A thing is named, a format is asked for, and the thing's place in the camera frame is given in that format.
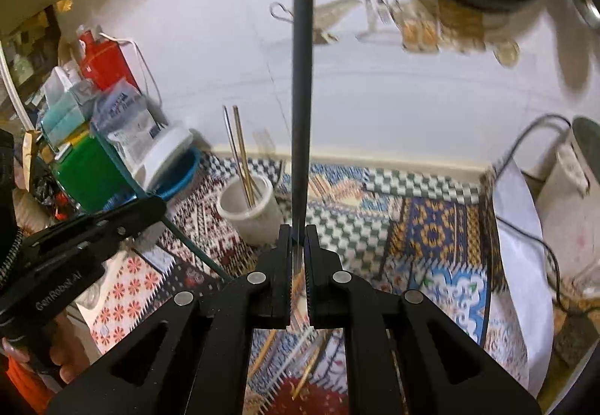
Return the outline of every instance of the red floral pattern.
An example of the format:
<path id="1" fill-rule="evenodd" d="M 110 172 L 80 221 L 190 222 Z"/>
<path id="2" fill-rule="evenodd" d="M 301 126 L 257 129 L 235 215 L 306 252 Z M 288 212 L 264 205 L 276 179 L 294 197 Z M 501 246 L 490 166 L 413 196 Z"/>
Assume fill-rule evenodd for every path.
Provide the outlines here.
<path id="1" fill-rule="evenodd" d="M 125 337 L 125 330 L 123 327 L 115 327 L 115 331 L 113 331 L 113 340 L 119 342 L 123 337 Z"/>
<path id="2" fill-rule="evenodd" d="M 139 322 L 140 315 L 158 288 L 161 275 L 133 252 L 122 256 L 117 278 L 92 322 L 92 339 L 102 354 L 126 336 Z M 146 289 L 146 277 L 153 283 Z"/>
<path id="3" fill-rule="evenodd" d="M 154 289 L 155 286 L 158 285 L 159 280 L 158 274 L 156 274 L 154 271 L 150 271 L 149 273 L 146 273 L 144 287 L 146 289 Z"/>
<path id="4" fill-rule="evenodd" d="M 122 304 L 119 303 L 115 309 L 113 309 L 113 319 L 115 319 L 116 322 L 120 322 L 124 316 L 125 309 L 123 308 Z"/>
<path id="5" fill-rule="evenodd" d="M 129 318 L 137 318 L 140 312 L 142 312 L 140 302 L 136 300 L 130 301 L 127 305 L 127 315 Z"/>
<path id="6" fill-rule="evenodd" d="M 110 320 L 110 310 L 107 307 L 104 307 L 100 312 L 100 321 L 103 324 L 107 324 Z"/>
<path id="7" fill-rule="evenodd" d="M 129 291 L 130 295 L 137 295 L 140 292 L 140 287 L 142 286 L 142 283 L 140 282 L 139 279 L 134 278 L 129 282 L 129 286 L 127 286 L 127 289 Z"/>
<path id="8" fill-rule="evenodd" d="M 121 300 L 125 296 L 125 286 L 123 283 L 115 283 L 115 287 L 113 288 L 113 297 L 117 300 Z"/>
<path id="9" fill-rule="evenodd" d="M 142 259 L 138 256 L 127 259 L 127 270 L 131 274 L 137 273 L 140 269 L 142 269 Z"/>

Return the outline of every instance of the white cup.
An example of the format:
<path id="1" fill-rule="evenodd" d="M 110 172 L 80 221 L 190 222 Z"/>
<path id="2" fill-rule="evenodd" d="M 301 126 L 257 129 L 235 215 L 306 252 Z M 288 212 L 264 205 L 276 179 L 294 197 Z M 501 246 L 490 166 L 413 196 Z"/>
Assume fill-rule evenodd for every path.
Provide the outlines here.
<path id="1" fill-rule="evenodd" d="M 260 191 L 260 199 L 254 190 L 256 205 L 248 208 L 244 187 L 239 176 L 234 176 L 221 190 L 217 200 L 217 211 L 239 233 L 245 243 L 251 246 L 275 244 L 283 215 L 275 201 L 273 185 L 268 178 L 251 175 Z"/>

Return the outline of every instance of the baseboard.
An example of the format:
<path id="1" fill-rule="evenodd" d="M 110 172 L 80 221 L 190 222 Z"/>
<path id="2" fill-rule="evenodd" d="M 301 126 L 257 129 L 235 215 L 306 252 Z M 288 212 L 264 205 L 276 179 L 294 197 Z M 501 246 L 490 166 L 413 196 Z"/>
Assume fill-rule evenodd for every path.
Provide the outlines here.
<path id="1" fill-rule="evenodd" d="M 213 152 L 219 157 L 231 157 L 232 153 L 227 145 L 213 146 L 203 149 Z M 286 170 L 290 170 L 290 152 L 265 151 L 259 148 L 247 148 L 248 157 L 269 157 L 276 160 L 287 161 Z M 332 151 L 329 149 L 315 149 L 310 154 L 310 160 L 323 164 L 340 164 L 342 166 L 379 167 L 383 169 L 401 169 L 409 172 L 425 173 L 430 175 L 450 176 L 461 182 L 478 182 L 481 173 L 485 171 L 482 164 L 472 163 L 436 163 L 408 160 L 395 156 L 379 156 L 365 154 L 363 151 Z"/>

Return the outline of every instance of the white cord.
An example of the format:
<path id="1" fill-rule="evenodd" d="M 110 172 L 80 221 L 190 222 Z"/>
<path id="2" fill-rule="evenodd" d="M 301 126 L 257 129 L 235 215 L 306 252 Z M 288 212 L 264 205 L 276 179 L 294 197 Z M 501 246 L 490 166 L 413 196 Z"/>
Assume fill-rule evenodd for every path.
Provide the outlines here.
<path id="1" fill-rule="evenodd" d="M 17 92 L 17 88 L 14 86 L 13 79 L 10 77 L 8 63 L 6 62 L 4 49 L 2 48 L 2 41 L 0 41 L 0 74 L 2 75 L 2 80 L 4 80 L 4 86 L 10 97 L 10 101 L 13 102 L 14 110 L 16 110 L 17 116 L 19 117 L 21 124 L 23 124 L 23 128 L 25 128 L 25 130 L 35 130 L 34 124 L 32 124 L 29 115 L 27 115 L 27 112 L 25 111 L 25 106 L 21 101 L 19 92 Z"/>
<path id="2" fill-rule="evenodd" d="M 142 56 L 142 52 L 140 51 L 140 48 L 137 45 L 137 42 L 134 41 L 133 39 L 119 39 L 119 38 L 113 37 L 112 35 L 108 35 L 106 32 L 100 32 L 99 35 L 108 39 L 109 41 L 116 42 L 117 44 L 131 44 L 133 46 L 133 50 L 135 51 L 136 57 L 137 57 L 137 63 L 140 65 L 140 69 L 142 71 L 142 77 L 144 78 L 144 86 L 146 87 L 146 97 L 149 97 L 150 93 L 148 90 L 148 80 L 146 80 L 146 71 L 144 71 L 144 68 L 146 68 L 146 70 L 148 71 L 148 74 L 150 75 L 150 79 L 152 80 L 152 83 L 154 84 L 154 87 L 155 87 L 157 95 L 158 95 L 158 101 L 160 104 L 161 98 L 160 98 L 160 93 L 158 92 L 158 86 L 156 84 L 156 81 L 154 80 L 154 76 L 152 76 L 152 73 L 150 72 L 150 68 L 148 68 L 148 65 L 146 64 L 146 60 Z"/>

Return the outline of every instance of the metal screw head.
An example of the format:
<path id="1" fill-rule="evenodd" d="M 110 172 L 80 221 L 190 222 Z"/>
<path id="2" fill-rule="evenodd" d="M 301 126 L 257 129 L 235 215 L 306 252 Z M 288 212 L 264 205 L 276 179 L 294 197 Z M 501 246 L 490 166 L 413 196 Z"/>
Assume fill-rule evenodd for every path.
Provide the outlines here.
<path id="1" fill-rule="evenodd" d="M 180 307 L 189 305 L 194 300 L 194 295 L 189 291 L 180 291 L 175 295 L 175 303 Z"/>
<path id="2" fill-rule="evenodd" d="M 423 301 L 423 294 L 416 289 L 409 289 L 406 293 L 404 293 L 404 300 L 412 303 L 413 305 L 418 305 Z"/>
<path id="3" fill-rule="evenodd" d="M 265 273 L 261 273 L 260 271 L 254 271 L 254 273 L 248 274 L 248 283 L 252 283 L 253 285 L 260 285 L 264 280 L 266 280 Z"/>
<path id="4" fill-rule="evenodd" d="M 348 273 L 348 271 L 335 271 L 334 273 L 334 281 L 336 283 L 347 283 L 352 279 L 352 274 Z"/>

